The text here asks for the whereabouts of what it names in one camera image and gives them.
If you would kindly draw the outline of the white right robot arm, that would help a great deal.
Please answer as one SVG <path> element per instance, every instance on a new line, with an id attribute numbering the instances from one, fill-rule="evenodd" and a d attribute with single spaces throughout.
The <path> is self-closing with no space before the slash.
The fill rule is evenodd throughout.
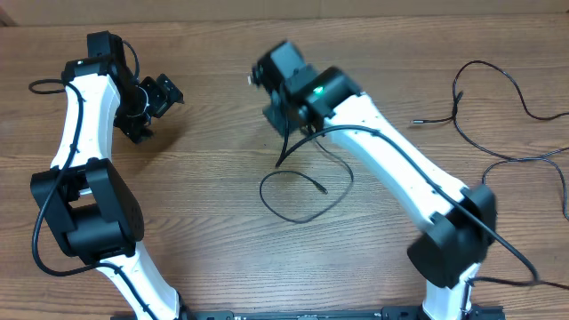
<path id="1" fill-rule="evenodd" d="M 467 187 L 425 157 L 381 114 L 373 99 L 336 67 L 323 72 L 283 41 L 252 67 L 249 81 L 271 102 L 264 116 L 283 137 L 306 127 L 328 136 L 361 161 L 407 211 L 421 236 L 407 255 L 427 281 L 416 308 L 385 307 L 385 319 L 502 319 L 501 307 L 470 300 L 493 243 L 496 200 L 485 186 Z"/>

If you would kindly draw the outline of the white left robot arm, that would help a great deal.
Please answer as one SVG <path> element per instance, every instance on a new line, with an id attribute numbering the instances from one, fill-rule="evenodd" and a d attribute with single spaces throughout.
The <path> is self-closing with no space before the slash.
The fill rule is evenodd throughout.
<path id="1" fill-rule="evenodd" d="M 101 272 L 131 306 L 134 319 L 191 319 L 179 292 L 150 258 L 140 205 L 112 164 L 115 129 L 140 143 L 152 135 L 152 118 L 184 101 L 166 75 L 140 79 L 140 71 L 127 65 L 129 46 L 108 31 L 91 33 L 87 57 L 68 62 L 54 81 L 68 106 L 49 170 L 30 181 L 39 207 L 32 257 L 51 276 Z"/>

